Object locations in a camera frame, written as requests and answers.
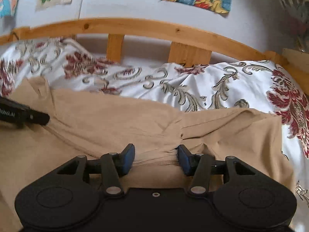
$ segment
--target white floral bedsheet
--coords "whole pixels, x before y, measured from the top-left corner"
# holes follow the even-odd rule
[[[71,39],[21,41],[1,56],[0,95],[25,77],[45,76],[54,89],[70,88],[150,99],[181,111],[250,107],[282,116],[282,156],[295,171],[297,232],[309,230],[309,105],[291,76],[270,61],[242,61],[184,68],[122,66],[95,58]]]

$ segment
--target white wall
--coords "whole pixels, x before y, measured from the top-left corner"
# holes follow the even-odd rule
[[[80,18],[133,17],[186,24],[232,38],[260,51],[281,52],[283,47],[293,46],[287,33],[286,15],[278,0],[232,0],[231,12],[227,16],[159,0],[73,0],[71,5],[57,5],[39,12],[35,12],[35,5],[36,0],[19,0],[15,16],[16,27],[75,19],[80,12]],[[13,20],[3,18],[1,22],[6,30],[14,27]],[[89,38],[80,38],[79,41],[93,43]],[[106,45],[97,43],[98,45],[89,47],[94,52],[100,52]],[[144,42],[140,44],[139,40],[127,37],[124,52],[129,58],[142,53],[141,58],[156,58],[160,55],[159,59],[166,60],[169,43],[151,43],[146,50]],[[135,44],[138,44],[137,51],[133,48]]]

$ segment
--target round silver bolt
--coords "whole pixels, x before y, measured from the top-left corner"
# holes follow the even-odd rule
[[[159,196],[160,196],[160,193],[152,193],[152,196],[153,196],[153,197],[159,197]]]
[[[194,194],[203,194],[203,193],[206,192],[206,189],[204,187],[201,187],[201,186],[192,187],[190,190]]]
[[[121,188],[119,187],[109,187],[106,189],[106,193],[108,194],[119,194],[121,192]]]

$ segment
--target wooden bed frame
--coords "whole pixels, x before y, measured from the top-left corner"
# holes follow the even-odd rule
[[[283,56],[267,51],[259,52],[249,46],[200,29],[163,21],[135,18],[89,18],[44,25],[21,27],[9,35],[0,37],[0,45],[9,42],[42,37],[75,37],[77,34],[109,34],[107,58],[120,61],[125,35],[145,36],[171,41],[168,62],[185,64],[208,64],[211,52],[218,52],[237,60],[272,60],[283,66],[309,95],[309,73],[288,63]]]

